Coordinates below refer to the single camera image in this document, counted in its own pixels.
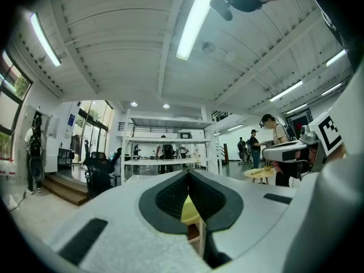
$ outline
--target backpack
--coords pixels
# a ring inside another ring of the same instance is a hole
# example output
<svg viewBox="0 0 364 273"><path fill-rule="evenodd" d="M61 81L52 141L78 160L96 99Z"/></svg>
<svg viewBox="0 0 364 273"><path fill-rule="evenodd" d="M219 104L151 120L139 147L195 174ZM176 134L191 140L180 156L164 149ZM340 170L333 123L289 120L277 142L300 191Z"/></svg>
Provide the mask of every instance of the backpack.
<svg viewBox="0 0 364 273"><path fill-rule="evenodd" d="M172 148L171 144L165 144L163 146L163 152L165 155L172 155L172 151L173 151L173 148Z"/></svg>
<svg viewBox="0 0 364 273"><path fill-rule="evenodd" d="M296 137L296 134L295 132L293 131L292 127L290 125L282 125L283 128L284 128L284 132L286 133L286 136L288 138L288 140L291 142L293 140L296 140L297 137Z"/></svg>
<svg viewBox="0 0 364 273"><path fill-rule="evenodd" d="M30 157L40 158L42 155L42 142L38 135L34 134L30 137L29 144L28 144L28 153Z"/></svg>
<svg viewBox="0 0 364 273"><path fill-rule="evenodd" d="M244 145L242 144L242 142L238 142L238 149L240 152L244 152Z"/></svg>

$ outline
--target white column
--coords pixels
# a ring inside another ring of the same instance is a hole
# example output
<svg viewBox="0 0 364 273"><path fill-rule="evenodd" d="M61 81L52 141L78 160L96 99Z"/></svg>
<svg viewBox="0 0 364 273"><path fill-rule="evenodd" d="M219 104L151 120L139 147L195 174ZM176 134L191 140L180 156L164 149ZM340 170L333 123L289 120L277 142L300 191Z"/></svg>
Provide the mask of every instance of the white column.
<svg viewBox="0 0 364 273"><path fill-rule="evenodd" d="M206 106L203 106L201 108L201 115L203 121L212 121L212 111L207 108ZM206 138L207 139L213 139L210 143L206 145L207 147L207 157L209 159L216 159L217 153L216 153L216 145L215 145L215 135L216 133L216 126L210 125L206 128ZM207 162L208 171L218 175L218 165L217 160L210 160Z"/></svg>

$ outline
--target tree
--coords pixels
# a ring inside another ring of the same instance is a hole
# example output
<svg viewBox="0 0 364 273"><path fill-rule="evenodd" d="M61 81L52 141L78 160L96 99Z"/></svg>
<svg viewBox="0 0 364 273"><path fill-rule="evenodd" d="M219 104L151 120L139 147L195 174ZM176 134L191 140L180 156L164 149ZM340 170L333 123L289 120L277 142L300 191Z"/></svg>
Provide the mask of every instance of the tree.
<svg viewBox="0 0 364 273"><path fill-rule="evenodd" d="M94 121L100 121L101 119L101 114L95 109L90 109L89 116L91 116Z"/></svg>
<svg viewBox="0 0 364 273"><path fill-rule="evenodd" d="M15 93L19 98L23 98L26 91L28 90L29 82L23 77L20 76L15 82Z"/></svg>
<svg viewBox="0 0 364 273"><path fill-rule="evenodd" d="M10 156L10 139L9 135L0 132L0 156Z"/></svg>

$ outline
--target black shirt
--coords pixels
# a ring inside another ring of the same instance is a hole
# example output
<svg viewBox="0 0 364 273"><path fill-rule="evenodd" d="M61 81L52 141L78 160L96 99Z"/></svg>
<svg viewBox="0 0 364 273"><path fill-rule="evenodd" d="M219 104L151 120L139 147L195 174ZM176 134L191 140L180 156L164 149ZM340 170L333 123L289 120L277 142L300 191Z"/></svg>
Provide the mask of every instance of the black shirt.
<svg viewBox="0 0 364 273"><path fill-rule="evenodd" d="M259 143L255 137L251 136L249 142L252 150L260 151L260 147L254 146L255 143Z"/></svg>

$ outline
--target wooden step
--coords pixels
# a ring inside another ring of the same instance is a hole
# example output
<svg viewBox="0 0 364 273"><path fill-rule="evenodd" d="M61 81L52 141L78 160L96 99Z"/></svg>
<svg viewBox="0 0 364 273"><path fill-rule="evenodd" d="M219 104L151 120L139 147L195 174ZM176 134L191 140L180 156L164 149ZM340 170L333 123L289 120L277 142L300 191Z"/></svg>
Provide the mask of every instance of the wooden step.
<svg viewBox="0 0 364 273"><path fill-rule="evenodd" d="M76 192L78 194L81 194L83 196L88 196L87 187L78 185L74 182L68 181L66 179L63 179L61 177L58 177L57 175L48 175L47 179L49 181L57 183L59 186L67 188L70 191Z"/></svg>
<svg viewBox="0 0 364 273"><path fill-rule="evenodd" d="M63 200L77 206L80 206L89 200L87 196L69 190L67 187L61 186L58 183L47 178L43 179L42 187L57 195L59 198L62 198Z"/></svg>

